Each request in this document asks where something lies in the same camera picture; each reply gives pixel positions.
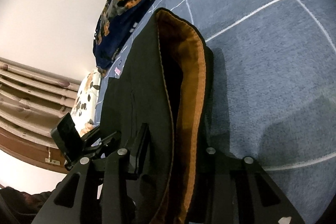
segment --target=pink tag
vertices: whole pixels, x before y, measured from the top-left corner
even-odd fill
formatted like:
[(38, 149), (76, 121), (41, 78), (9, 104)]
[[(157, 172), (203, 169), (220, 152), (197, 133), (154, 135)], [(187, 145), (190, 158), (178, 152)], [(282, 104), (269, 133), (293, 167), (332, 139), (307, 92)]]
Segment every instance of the pink tag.
[(120, 70), (118, 68), (115, 68), (114, 72), (117, 74), (117, 75), (120, 75)]

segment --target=orange inner fabric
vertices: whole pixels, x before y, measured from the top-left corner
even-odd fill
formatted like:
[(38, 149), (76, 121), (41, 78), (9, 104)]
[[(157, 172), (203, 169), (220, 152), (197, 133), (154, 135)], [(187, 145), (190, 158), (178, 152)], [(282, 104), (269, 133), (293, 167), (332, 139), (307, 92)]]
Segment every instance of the orange inner fabric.
[(179, 65), (183, 81), (173, 142), (172, 174), (162, 206), (151, 223), (184, 224), (196, 175), (197, 136), (205, 95), (204, 48), (194, 28), (170, 12), (161, 10), (156, 19), (160, 51), (168, 51)]

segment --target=white floral pillow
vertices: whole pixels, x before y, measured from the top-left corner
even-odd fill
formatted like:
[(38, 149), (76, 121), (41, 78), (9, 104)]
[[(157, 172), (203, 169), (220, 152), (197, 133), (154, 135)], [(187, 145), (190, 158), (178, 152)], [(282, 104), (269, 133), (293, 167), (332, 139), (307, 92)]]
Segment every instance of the white floral pillow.
[(94, 128), (93, 120), (99, 97), (100, 79), (101, 74), (97, 69), (84, 78), (71, 111), (72, 120), (81, 137)]

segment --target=wall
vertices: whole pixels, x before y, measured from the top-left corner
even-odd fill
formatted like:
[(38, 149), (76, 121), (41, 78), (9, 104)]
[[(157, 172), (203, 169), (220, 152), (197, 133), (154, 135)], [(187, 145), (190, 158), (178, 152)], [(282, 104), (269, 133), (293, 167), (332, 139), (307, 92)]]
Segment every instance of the wall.
[(82, 80), (106, 0), (0, 0), (0, 57)]

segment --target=bed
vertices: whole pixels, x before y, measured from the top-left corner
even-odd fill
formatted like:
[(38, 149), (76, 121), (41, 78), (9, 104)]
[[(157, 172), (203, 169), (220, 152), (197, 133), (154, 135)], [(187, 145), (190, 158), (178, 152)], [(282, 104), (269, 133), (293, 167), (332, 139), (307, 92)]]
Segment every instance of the bed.
[(95, 125), (108, 78), (159, 7), (194, 24), (214, 53), (209, 144), (257, 158), (315, 223), (336, 193), (336, 0), (156, 0), (101, 81)]

